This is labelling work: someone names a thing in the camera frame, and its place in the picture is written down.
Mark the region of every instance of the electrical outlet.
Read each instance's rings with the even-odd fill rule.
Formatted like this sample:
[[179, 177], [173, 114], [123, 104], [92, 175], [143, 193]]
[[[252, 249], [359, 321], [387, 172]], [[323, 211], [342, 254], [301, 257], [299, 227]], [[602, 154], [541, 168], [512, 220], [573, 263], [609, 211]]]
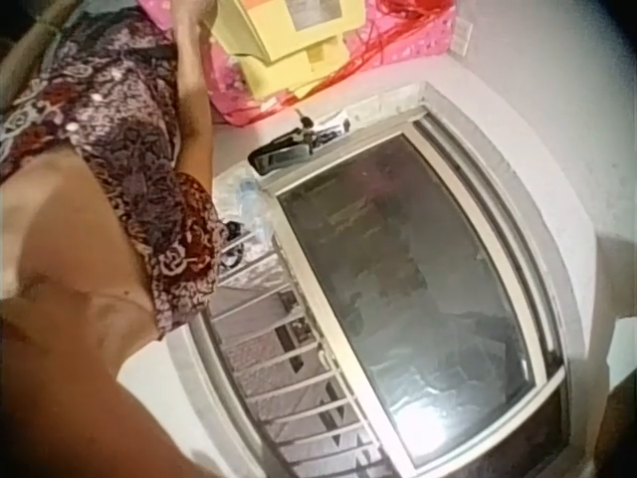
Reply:
[[451, 39], [451, 51], [461, 57], [467, 55], [467, 50], [469, 50], [469, 41], [471, 40], [471, 33], [473, 30], [473, 23], [465, 20], [464, 18], [456, 18], [454, 36]]

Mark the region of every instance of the window pane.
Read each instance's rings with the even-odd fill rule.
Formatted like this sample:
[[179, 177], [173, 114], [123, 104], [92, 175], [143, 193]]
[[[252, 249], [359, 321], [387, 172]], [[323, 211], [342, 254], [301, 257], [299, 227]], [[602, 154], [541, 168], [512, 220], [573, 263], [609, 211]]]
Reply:
[[416, 466], [470, 438], [531, 387], [522, 334], [489, 255], [405, 137], [280, 200]]

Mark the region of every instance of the white window frame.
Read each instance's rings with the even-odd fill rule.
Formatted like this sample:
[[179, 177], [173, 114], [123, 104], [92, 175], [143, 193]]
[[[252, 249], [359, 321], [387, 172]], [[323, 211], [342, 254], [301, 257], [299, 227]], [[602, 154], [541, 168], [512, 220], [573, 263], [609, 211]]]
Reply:
[[[565, 369], [562, 366], [548, 379], [532, 306], [508, 256], [507, 248], [458, 174], [428, 142], [423, 133], [412, 124], [414, 120], [422, 119], [423, 115], [424, 111], [418, 110], [380, 122], [328, 146], [313, 161], [291, 170], [280, 171], [263, 181], [263, 187], [269, 193], [270, 219], [288, 267], [295, 276], [308, 306], [312, 309], [313, 316], [330, 348], [330, 353], [342, 369], [343, 375], [385, 452], [403, 478], [442, 477], [470, 463], [504, 440], [531, 417], [565, 378]], [[533, 378], [532, 389], [500, 418], [454, 450], [420, 467], [414, 465], [378, 399], [278, 200], [279, 195], [302, 182], [398, 135], [406, 137], [420, 151], [423, 160], [438, 175], [463, 209], [465, 217], [472, 224], [490, 254], [521, 326], [531, 361]]]

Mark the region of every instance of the patterned dress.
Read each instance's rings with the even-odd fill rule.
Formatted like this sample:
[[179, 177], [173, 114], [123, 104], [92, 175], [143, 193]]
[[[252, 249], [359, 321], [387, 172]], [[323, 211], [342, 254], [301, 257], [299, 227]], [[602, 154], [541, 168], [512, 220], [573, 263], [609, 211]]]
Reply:
[[162, 334], [207, 305], [227, 238], [210, 195], [173, 169], [175, 72], [174, 44], [137, 9], [85, 14], [0, 125], [0, 184], [61, 143], [84, 159], [143, 258]]

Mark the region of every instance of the pink wrapping paper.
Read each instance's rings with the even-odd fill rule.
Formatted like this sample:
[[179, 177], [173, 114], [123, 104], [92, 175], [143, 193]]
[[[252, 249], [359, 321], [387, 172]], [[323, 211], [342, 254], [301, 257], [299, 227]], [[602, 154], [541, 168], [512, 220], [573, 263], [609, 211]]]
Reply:
[[[137, 0], [148, 17], [162, 30], [169, 30], [170, 2], [168, 0]], [[345, 45], [353, 56], [362, 52], [370, 39], [382, 35], [401, 20], [383, 15], [376, 8], [376, 0], [366, 0], [367, 22], [356, 32], [345, 36]], [[419, 57], [442, 55], [449, 50], [453, 36], [455, 8], [452, 7], [425, 28], [387, 45], [362, 67], [361, 71]], [[208, 95], [215, 109], [229, 124], [243, 126], [265, 118], [269, 110], [277, 111], [277, 104], [289, 96], [281, 92], [264, 102], [255, 101], [243, 79], [241, 69], [218, 44], [210, 46], [210, 61], [205, 62]]]

